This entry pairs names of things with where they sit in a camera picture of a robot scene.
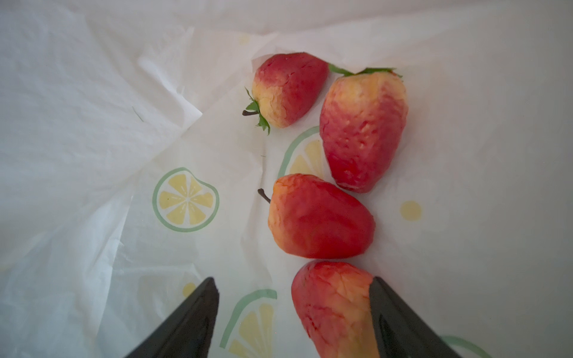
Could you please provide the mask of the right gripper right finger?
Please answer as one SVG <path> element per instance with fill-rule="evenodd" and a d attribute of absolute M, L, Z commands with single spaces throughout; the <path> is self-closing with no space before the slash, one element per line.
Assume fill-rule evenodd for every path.
<path fill-rule="evenodd" d="M 381 277 L 370 284 L 369 299 L 381 357 L 460 357 Z"/>

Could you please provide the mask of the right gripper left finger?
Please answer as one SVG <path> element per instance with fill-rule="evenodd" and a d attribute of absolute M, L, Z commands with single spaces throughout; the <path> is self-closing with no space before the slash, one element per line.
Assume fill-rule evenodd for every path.
<path fill-rule="evenodd" d="M 215 280 L 209 277 L 127 357 L 206 358 L 218 308 L 219 291 Z"/>

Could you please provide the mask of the white plastic bag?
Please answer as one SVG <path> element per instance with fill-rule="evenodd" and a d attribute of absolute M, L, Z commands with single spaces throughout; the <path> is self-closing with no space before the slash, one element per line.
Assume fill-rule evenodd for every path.
<path fill-rule="evenodd" d="M 407 88 L 352 263 L 463 357 L 570 357 L 570 1 L 3 1 L 1 355 L 123 357 L 213 277 L 211 357 L 316 356 L 258 189 L 321 104 L 242 115 L 282 52 Z"/>

